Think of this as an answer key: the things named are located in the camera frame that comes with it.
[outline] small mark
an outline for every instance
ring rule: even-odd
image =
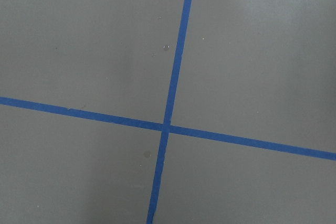
[[[152,156],[152,153],[150,151],[145,151],[143,153],[143,155],[146,157],[146,158],[149,158],[150,156]]]
[[[164,45],[164,47],[163,47],[163,50],[164,50],[164,51],[168,51],[168,50],[169,50],[169,48],[170,48],[170,46],[169,46],[169,45]]]

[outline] concrete floor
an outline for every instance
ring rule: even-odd
[[[334,224],[336,2],[183,4],[0,0],[1,223]]]

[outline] blue painter's tape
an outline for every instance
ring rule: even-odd
[[[159,198],[161,175],[162,175],[163,164],[164,164],[164,155],[166,152],[166,146],[167,146],[168,137],[169,137],[169,129],[170,129],[171,118],[172,118],[173,109],[174,109],[178,77],[180,75],[182,54],[183,54],[183,49],[184,49],[185,36],[187,33],[191,1],[192,0],[184,0],[183,9],[182,9],[180,29],[178,31],[178,38],[177,38],[177,44],[176,44],[172,75],[170,79],[166,109],[165,109],[164,119],[163,119],[163,130],[161,133],[160,146],[159,146],[159,152],[157,155],[158,157],[156,160],[151,199],[150,199],[148,214],[147,214],[147,224],[153,223],[153,218],[154,218],[154,214],[156,211],[158,198]]]
[[[90,119],[90,120],[95,120],[95,121],[100,121],[100,122],[115,123],[115,124],[143,128],[143,129],[162,131],[161,123],[153,123],[153,122],[141,121],[141,120],[136,120],[136,119],[131,119],[131,118],[123,118],[123,117],[115,116],[115,115],[106,115],[106,114],[100,114],[100,113],[83,111],[83,110],[67,109],[64,107],[59,107],[59,106],[54,106],[54,105],[49,105],[49,104],[29,102],[29,101],[17,100],[17,99],[6,98],[6,97],[0,97],[0,104],[24,108],[24,109],[30,109],[30,110],[49,112],[53,114],[73,116],[75,118]]]
[[[323,159],[329,159],[329,160],[336,161],[336,153],[313,150],[313,149],[297,147],[297,146],[292,146],[292,145],[266,142],[266,141],[261,141],[261,140],[239,137],[239,136],[230,136],[230,135],[225,135],[225,134],[220,134],[220,133],[215,133],[215,132],[201,131],[201,130],[189,129],[189,128],[178,127],[178,126],[171,126],[170,132],[175,133],[175,134],[180,134],[180,135],[194,136],[194,137],[216,140],[216,141],[221,141],[221,142],[226,142],[226,143],[240,144],[240,145],[252,146],[256,148],[263,148],[263,149],[273,150],[273,151],[278,151],[278,152],[287,152],[287,153],[292,153],[292,154],[298,154],[298,155],[309,156],[309,157],[317,157],[317,158],[323,158]]]

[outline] gray surface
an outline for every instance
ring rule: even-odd
[[[172,123],[335,152],[335,38],[335,0],[193,0]]]
[[[0,96],[162,122],[182,4],[0,0]],[[335,0],[193,0],[172,123],[336,152],[335,37]],[[0,223],[145,223],[159,139],[0,106]],[[334,224],[335,179],[172,134],[155,224]]]
[[[159,132],[7,106],[0,114],[1,223],[145,223]]]
[[[162,122],[182,5],[0,0],[0,95]]]
[[[155,222],[334,224],[335,162],[171,134]]]

